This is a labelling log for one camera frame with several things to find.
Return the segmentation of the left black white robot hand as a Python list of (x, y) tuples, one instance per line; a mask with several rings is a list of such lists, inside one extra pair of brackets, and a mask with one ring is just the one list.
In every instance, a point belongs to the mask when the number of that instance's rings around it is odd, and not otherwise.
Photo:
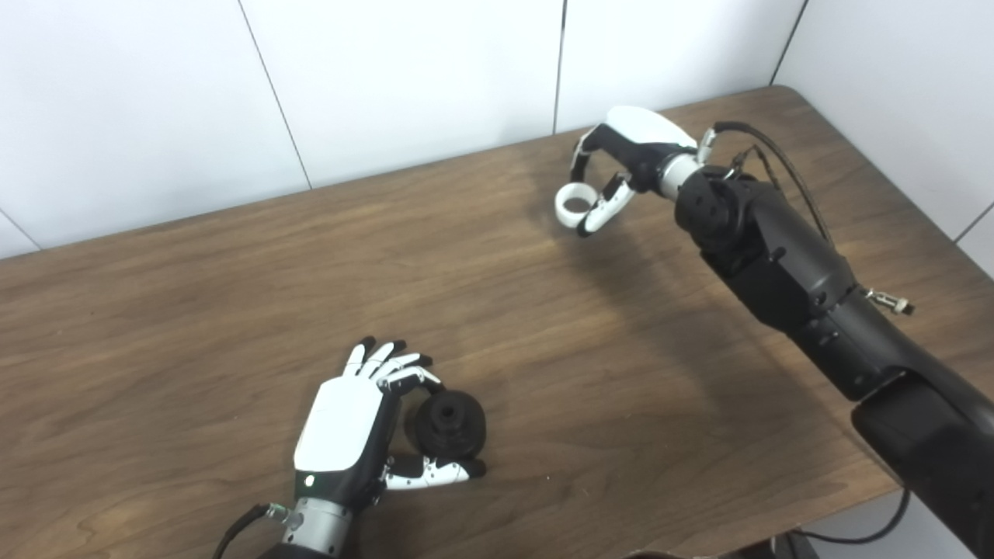
[(429, 370), (429, 355), (408, 352), (405, 340), (379, 343), (366, 336), (352, 347), (341, 374), (324, 381), (294, 450), (294, 497), (332, 502), (359, 514), (385, 491), (476, 480), (487, 468), (479, 459), (418, 457), (413, 473), (388, 452), (400, 421), (401, 400), (416, 388), (441, 394), (445, 385)]

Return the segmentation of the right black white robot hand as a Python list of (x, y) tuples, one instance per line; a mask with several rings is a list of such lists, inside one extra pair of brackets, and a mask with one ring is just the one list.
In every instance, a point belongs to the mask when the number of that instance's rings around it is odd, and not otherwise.
[[(589, 160), (599, 151), (622, 169), (596, 191), (585, 176)], [(576, 142), (569, 181), (556, 194), (558, 222), (579, 237), (592, 236), (637, 194), (654, 193), (677, 202), (685, 181), (702, 166), (698, 142), (668, 118), (643, 107), (612, 107), (606, 120)]]

